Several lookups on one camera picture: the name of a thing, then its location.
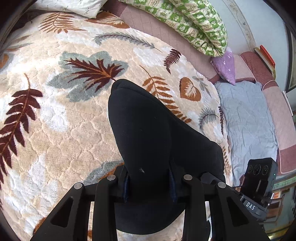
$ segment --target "white pillow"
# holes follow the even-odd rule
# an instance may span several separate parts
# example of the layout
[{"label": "white pillow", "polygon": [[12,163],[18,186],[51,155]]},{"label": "white pillow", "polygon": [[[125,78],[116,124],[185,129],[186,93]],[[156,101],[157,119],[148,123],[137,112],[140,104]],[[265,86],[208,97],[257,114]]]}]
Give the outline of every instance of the white pillow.
[{"label": "white pillow", "polygon": [[107,0],[38,0],[31,9],[74,12],[87,18],[96,18]]}]

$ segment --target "blanket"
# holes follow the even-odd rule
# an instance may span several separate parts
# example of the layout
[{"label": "blanket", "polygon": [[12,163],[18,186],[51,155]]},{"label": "blanket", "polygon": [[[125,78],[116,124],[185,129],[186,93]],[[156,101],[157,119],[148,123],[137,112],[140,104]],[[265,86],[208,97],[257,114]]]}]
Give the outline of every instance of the blanket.
[{"label": "blanket", "polygon": [[[76,182],[96,183],[123,163],[108,120],[111,85],[121,78],[218,143],[232,185],[218,93],[168,44],[107,12],[95,20],[52,12],[13,32],[0,53],[0,205],[20,240]],[[146,240],[180,240],[183,220]],[[134,238],[118,231],[119,240]]]},{"label": "blanket", "polygon": [[234,86],[218,81],[215,87],[227,123],[233,183],[239,186],[250,159],[276,160],[275,127],[259,82],[243,81]]},{"label": "blanket", "polygon": [[205,55],[221,57],[227,32],[208,0],[119,0],[142,9],[166,23]]}]

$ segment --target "purple pillow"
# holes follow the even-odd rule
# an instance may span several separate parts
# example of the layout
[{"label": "purple pillow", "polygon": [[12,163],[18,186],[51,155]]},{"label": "purple pillow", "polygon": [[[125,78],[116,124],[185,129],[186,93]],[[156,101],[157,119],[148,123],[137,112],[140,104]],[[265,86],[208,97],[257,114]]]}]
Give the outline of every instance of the purple pillow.
[{"label": "purple pillow", "polygon": [[230,48],[222,57],[212,57],[211,64],[223,80],[235,85],[234,57]]}]

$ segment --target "book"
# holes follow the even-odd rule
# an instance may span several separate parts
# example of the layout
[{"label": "book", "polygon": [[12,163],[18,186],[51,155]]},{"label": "book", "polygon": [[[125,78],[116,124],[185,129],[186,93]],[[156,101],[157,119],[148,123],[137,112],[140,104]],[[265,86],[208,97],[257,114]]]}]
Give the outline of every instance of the book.
[{"label": "book", "polygon": [[260,57],[260,59],[263,61],[269,72],[272,74],[272,77],[274,80],[276,79],[276,70],[271,65],[267,57],[262,53],[262,51],[259,48],[254,48],[255,53]]},{"label": "book", "polygon": [[265,57],[268,59],[268,61],[271,63],[272,67],[275,68],[276,63],[274,62],[274,60],[272,59],[272,57],[270,56],[270,54],[267,52],[267,50],[264,48],[263,45],[260,45],[260,50],[265,55]]}]

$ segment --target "fleece blanket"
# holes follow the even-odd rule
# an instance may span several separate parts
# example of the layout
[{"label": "fleece blanket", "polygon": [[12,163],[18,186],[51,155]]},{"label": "fleece blanket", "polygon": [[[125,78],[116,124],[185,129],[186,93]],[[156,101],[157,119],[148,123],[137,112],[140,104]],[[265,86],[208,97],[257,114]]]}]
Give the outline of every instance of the fleece blanket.
[{"label": "fleece blanket", "polygon": [[[107,108],[121,78],[218,143],[232,185],[218,93],[168,44],[107,12],[52,12],[13,32],[0,56],[0,204],[20,240],[30,240],[76,182],[96,183],[123,163]],[[183,221],[184,213],[142,240],[181,240]],[[137,236],[118,231],[118,239]]]}]

